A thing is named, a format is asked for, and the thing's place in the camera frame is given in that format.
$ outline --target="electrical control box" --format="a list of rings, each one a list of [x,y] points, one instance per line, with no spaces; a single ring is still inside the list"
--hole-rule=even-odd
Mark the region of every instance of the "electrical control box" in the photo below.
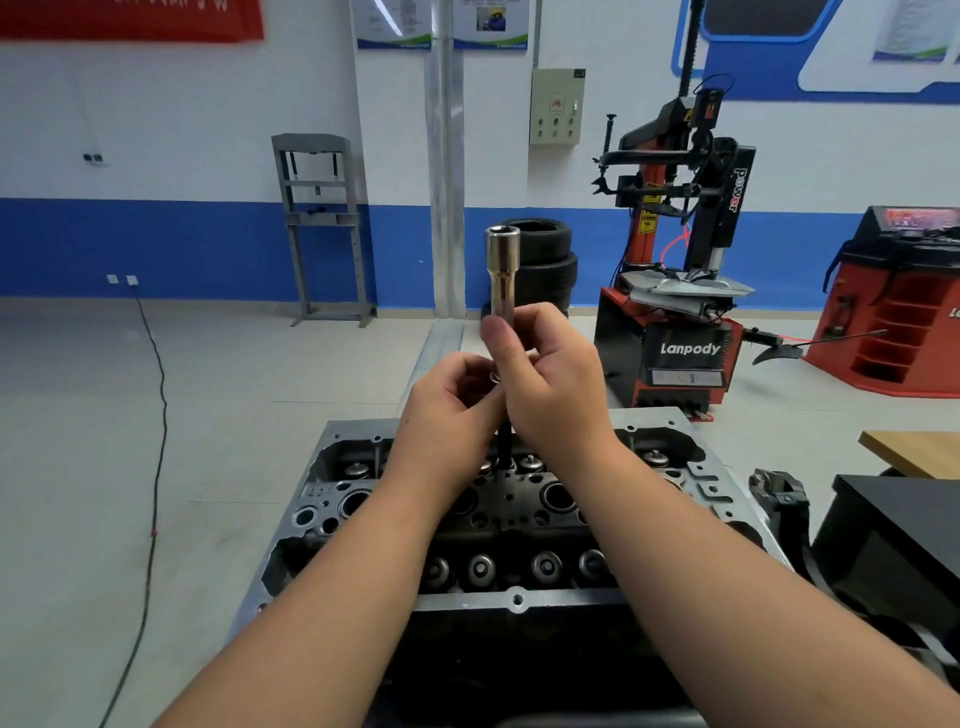
[[[535,68],[530,90],[530,143],[580,143],[585,68]]]

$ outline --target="floor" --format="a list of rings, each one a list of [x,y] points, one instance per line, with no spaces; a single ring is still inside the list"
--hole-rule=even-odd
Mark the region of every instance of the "floor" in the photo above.
[[[289,319],[146,303],[167,372],[150,622],[112,726],[148,726],[223,643],[328,420],[393,417],[428,320]],[[594,320],[571,319],[592,337]],[[813,321],[757,321],[793,336]],[[96,725],[132,646],[160,439],[158,375],[132,301],[0,300],[0,725]],[[476,322],[463,348],[483,351]],[[852,389],[802,361],[758,367],[698,425],[740,479],[786,470],[814,527],[836,473],[878,473],[864,428],[952,429],[960,400]]]

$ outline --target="hand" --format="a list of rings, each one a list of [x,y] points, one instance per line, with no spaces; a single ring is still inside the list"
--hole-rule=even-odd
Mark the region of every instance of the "hand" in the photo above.
[[[566,477],[597,446],[618,442],[600,356],[552,303],[518,308],[514,325],[516,331],[487,316],[480,335],[507,391],[514,429],[553,472]],[[530,347],[539,358],[527,356]]]
[[[477,475],[507,417],[492,371],[483,356],[452,353],[414,384],[400,416],[383,477],[423,490],[438,518]]]

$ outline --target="red banner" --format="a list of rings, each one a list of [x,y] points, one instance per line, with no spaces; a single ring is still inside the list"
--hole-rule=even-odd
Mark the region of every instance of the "red banner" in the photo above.
[[[263,39],[259,0],[0,0],[0,38]]]

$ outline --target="stacked tires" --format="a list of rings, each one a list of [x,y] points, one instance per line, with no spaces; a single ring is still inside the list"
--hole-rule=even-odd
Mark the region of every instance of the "stacked tires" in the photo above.
[[[499,225],[520,229],[520,270],[516,273],[516,305],[548,302],[563,313],[577,282],[577,255],[570,251],[573,231],[559,220],[523,218]],[[490,304],[484,313],[490,311]]]

